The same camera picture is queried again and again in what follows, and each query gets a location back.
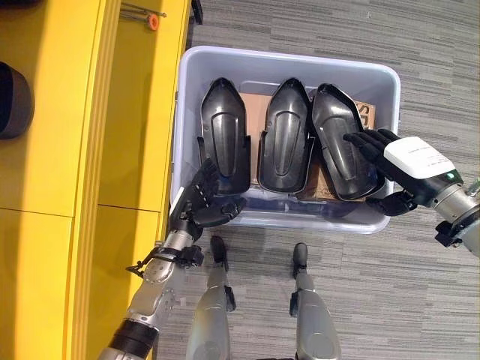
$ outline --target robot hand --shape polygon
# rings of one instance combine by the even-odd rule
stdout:
[[[245,206],[238,198],[223,204],[213,204],[218,192],[218,170],[211,159],[206,159],[192,182],[181,188],[172,204],[169,228],[184,230],[196,241],[204,227],[217,227],[235,218]]]
[[[435,209],[445,218],[436,230],[444,246],[463,242],[479,256],[479,204],[463,189],[455,165],[422,139],[401,139],[389,130],[365,130],[343,137],[402,191],[367,204],[388,215],[402,215],[417,205]]]
[[[193,243],[202,235],[204,227],[229,222],[245,205],[242,198],[214,204],[217,190],[218,170],[212,160],[207,159],[192,182],[178,192],[165,241],[157,244],[143,261],[127,267],[143,278],[143,282],[109,346],[100,354],[100,360],[143,360],[149,354],[173,309],[177,287],[185,275],[183,269],[202,264],[201,249]]]

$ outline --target black plastic part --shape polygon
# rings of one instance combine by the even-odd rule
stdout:
[[[383,185],[383,178],[379,179],[375,166],[344,140],[345,134],[363,131],[359,111],[347,94],[335,85],[320,85],[313,99],[311,119],[339,199],[355,200],[372,194]]]
[[[32,122],[34,99],[25,77],[0,62],[0,139],[23,134]]]
[[[192,0],[192,10],[195,21],[198,25],[203,24],[203,9],[200,0]]]
[[[192,245],[184,247],[180,256],[175,258],[175,262],[180,266],[201,266],[203,264],[202,248]]]
[[[227,246],[220,236],[213,235],[210,239],[210,249],[213,255],[213,261],[221,263],[225,272],[228,272]]]
[[[246,111],[235,86],[216,79],[202,102],[202,137],[198,138],[202,161],[211,158],[220,173],[219,194],[240,194],[250,187],[250,137],[246,135]]]
[[[262,188],[295,194],[307,183],[314,138],[308,135],[310,101],[304,86],[288,79],[273,94],[259,142],[258,182]]]
[[[417,208],[413,197],[405,191],[391,193],[383,199],[368,198],[367,204],[387,216],[398,216]]]
[[[293,249],[293,271],[292,276],[294,279],[301,270],[306,270],[308,261],[308,247],[305,243],[299,242]]]
[[[237,308],[237,303],[235,296],[233,295],[233,290],[230,286],[225,286],[225,296],[226,296],[226,311],[232,312]]]
[[[198,227],[218,227],[236,218],[245,204],[246,200],[242,197],[229,199],[226,204],[215,204],[195,212],[192,220]]]
[[[125,320],[113,335],[109,347],[144,359],[153,347],[158,330],[140,322]]]
[[[292,296],[290,297],[290,316],[297,317],[299,313],[299,292],[295,291],[292,292]]]
[[[473,224],[479,218],[480,208],[477,206],[477,209],[472,214],[467,215],[463,219],[459,219],[455,225],[449,223],[448,221],[442,221],[435,228],[435,230],[438,232],[435,236],[435,239],[446,248],[451,245],[460,244],[462,239],[457,237],[460,231]]]

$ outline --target plastic bin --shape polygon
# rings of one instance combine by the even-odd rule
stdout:
[[[333,58],[194,47],[180,62],[172,201],[200,166],[197,145],[197,137],[201,136],[200,104],[212,81],[218,77],[231,80],[240,92],[260,95],[272,95],[289,77],[301,80],[308,92],[321,83],[334,83],[353,99],[376,106],[376,128],[387,128],[395,133],[398,129],[400,79],[390,67]],[[384,197],[392,191],[393,184],[387,181],[376,196]],[[361,202],[302,202],[258,188],[251,188],[244,197],[247,208],[230,224],[366,234],[380,231],[389,222],[389,217]]]

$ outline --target yellow drawer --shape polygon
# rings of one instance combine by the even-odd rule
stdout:
[[[72,219],[0,209],[0,359],[61,359]]]
[[[86,359],[112,340],[141,279],[125,270],[142,260],[157,235],[157,212],[98,206],[91,264]]]
[[[0,208],[74,216],[99,1],[0,10],[0,61],[33,88],[28,132],[0,142]]]
[[[167,13],[157,32],[119,0],[0,11],[0,61],[35,94],[0,141],[0,359],[95,359],[140,280],[125,266],[165,231],[190,2],[135,3]]]

